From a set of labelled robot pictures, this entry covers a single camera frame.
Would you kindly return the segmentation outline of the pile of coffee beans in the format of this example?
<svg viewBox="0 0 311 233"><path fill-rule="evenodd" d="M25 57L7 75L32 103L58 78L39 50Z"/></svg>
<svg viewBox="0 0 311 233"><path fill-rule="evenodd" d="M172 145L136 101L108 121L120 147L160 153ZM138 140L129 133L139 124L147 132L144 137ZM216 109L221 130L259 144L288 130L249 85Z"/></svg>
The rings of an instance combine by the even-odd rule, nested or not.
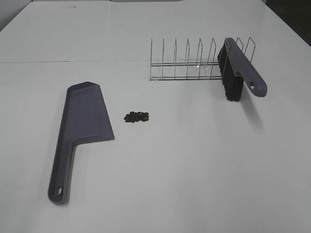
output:
<svg viewBox="0 0 311 233"><path fill-rule="evenodd" d="M149 120L149 113L148 112L134 112L131 111L130 113L126 114L123 118L125 122L146 122Z"/></svg>

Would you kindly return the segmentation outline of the purple hand brush black bristles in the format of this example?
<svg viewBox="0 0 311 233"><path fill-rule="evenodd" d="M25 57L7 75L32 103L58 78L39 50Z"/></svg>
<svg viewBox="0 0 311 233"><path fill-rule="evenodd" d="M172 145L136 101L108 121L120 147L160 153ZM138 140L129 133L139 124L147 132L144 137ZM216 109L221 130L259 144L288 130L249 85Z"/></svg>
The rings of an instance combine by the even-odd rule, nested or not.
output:
<svg viewBox="0 0 311 233"><path fill-rule="evenodd" d="M224 40L217 59L227 100L239 102L244 84L256 97L267 95L266 82L233 38Z"/></svg>

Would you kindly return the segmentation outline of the purple plastic dustpan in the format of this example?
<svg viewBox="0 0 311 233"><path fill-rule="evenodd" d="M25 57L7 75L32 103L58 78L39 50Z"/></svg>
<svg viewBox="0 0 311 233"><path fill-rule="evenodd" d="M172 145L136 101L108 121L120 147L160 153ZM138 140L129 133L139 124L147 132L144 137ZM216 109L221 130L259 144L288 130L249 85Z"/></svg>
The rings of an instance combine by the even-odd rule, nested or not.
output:
<svg viewBox="0 0 311 233"><path fill-rule="evenodd" d="M48 198L53 204L65 204L69 200L75 148L114 138L100 86L92 82L70 86L66 93L48 188Z"/></svg>

